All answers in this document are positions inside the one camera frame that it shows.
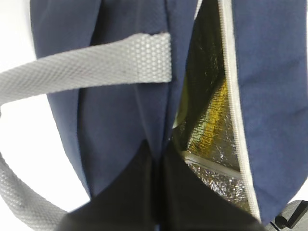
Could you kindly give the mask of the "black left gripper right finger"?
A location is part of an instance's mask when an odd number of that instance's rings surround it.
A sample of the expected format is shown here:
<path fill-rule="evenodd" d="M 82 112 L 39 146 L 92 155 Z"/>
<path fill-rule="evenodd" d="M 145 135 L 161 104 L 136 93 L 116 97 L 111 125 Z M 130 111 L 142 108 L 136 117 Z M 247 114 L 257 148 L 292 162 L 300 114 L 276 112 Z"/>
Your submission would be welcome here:
<path fill-rule="evenodd" d="M 263 231 L 248 212 L 224 200 L 188 167 L 173 142 L 162 155 L 161 230 Z"/>

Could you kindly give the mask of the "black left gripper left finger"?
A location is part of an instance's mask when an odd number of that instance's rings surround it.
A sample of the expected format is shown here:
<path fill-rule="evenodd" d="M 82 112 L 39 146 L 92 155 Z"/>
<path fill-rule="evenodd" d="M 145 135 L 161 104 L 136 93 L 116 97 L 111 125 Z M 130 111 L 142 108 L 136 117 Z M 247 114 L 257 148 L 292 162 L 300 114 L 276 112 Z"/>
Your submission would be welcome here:
<path fill-rule="evenodd" d="M 59 231 L 155 231 L 152 155 L 147 141 L 118 177 L 88 203 L 65 215 Z"/>

